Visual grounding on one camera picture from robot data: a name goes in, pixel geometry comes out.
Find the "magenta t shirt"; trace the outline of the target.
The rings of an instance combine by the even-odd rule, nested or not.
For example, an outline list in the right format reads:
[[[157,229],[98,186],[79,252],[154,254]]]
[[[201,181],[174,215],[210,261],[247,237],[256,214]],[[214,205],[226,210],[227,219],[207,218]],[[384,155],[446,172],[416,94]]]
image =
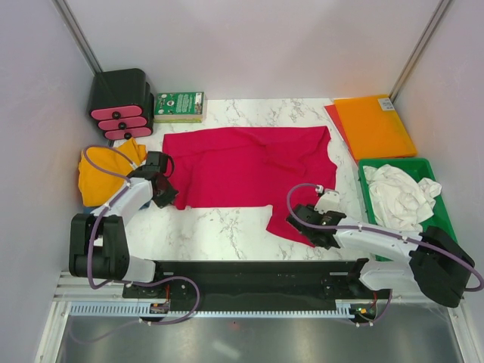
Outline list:
[[[317,200],[309,184],[333,189],[326,126],[226,127],[166,134],[163,152],[175,163],[177,209],[272,207],[267,232],[309,244],[286,218],[295,205]]]

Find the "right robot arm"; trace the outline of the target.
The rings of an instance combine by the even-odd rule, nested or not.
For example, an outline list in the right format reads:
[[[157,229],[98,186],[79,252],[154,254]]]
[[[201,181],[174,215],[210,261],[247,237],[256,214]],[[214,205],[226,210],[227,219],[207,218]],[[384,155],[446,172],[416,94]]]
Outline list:
[[[371,291],[406,291],[456,308],[475,266],[451,236],[435,226],[423,232],[396,231],[302,204],[290,211],[287,222],[317,247],[380,256],[379,261],[357,259],[350,269],[346,288],[358,298]]]

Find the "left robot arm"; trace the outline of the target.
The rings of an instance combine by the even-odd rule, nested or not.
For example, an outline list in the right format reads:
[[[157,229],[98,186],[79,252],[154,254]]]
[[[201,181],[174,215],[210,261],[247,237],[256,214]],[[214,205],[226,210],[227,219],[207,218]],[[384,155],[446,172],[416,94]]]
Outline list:
[[[172,204],[178,191],[166,174],[174,173],[173,158],[150,151],[141,166],[132,164],[128,175],[111,172],[96,165],[82,151],[85,160],[98,171],[123,180],[112,197],[90,213],[75,215],[70,226],[69,272],[87,278],[97,290],[110,281],[139,284],[149,297],[158,297],[166,289],[166,279],[155,272],[153,260],[132,256],[126,239],[126,225],[145,204],[159,208]]]

